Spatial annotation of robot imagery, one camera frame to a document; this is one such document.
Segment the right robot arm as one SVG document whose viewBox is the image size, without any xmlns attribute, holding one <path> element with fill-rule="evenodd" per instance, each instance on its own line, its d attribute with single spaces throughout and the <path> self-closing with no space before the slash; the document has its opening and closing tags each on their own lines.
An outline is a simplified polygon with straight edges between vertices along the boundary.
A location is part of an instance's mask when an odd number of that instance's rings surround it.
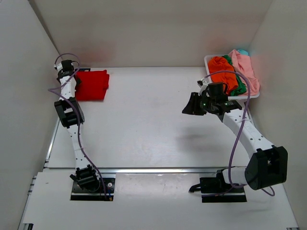
<svg viewBox="0 0 307 230">
<path fill-rule="evenodd" d="M 229 100 L 224 83 L 205 83 L 198 81 L 199 92 L 192 92 L 182 113 L 186 115 L 212 114 L 219 117 L 236 136 L 235 145 L 241 143 L 245 148 L 249 162 L 246 167 L 234 167 L 232 149 L 228 167 L 218 170 L 216 177 L 202 179 L 189 192 L 201 190 L 205 193 L 223 193 L 232 188 L 249 186 L 260 190 L 287 179 L 288 152 L 267 140 L 247 118 L 245 108 L 236 100 Z"/>
</svg>

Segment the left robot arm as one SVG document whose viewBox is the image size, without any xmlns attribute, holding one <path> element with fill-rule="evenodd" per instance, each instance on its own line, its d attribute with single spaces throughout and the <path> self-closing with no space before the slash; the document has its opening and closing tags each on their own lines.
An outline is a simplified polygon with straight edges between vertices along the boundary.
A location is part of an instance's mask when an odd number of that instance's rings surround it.
<svg viewBox="0 0 307 230">
<path fill-rule="evenodd" d="M 72 142 L 75 158 L 75 173 L 70 178 L 82 189 L 90 193 L 100 189 L 100 178 L 87 159 L 81 146 L 80 127 L 84 123 L 84 115 L 75 98 L 77 80 L 73 75 L 74 61 L 64 60 L 54 67 L 58 72 L 57 81 L 60 83 L 59 100 L 54 102 L 59 120 L 67 129 Z"/>
</svg>

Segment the red t-shirt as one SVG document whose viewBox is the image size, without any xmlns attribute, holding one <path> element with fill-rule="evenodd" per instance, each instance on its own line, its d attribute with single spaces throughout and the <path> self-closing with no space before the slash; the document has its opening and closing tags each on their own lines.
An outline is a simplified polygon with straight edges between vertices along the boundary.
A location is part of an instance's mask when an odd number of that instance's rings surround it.
<svg viewBox="0 0 307 230">
<path fill-rule="evenodd" d="M 75 88 L 77 101 L 103 101 L 109 88 L 109 77 L 107 70 L 79 71 L 76 78 L 81 82 Z"/>
</svg>

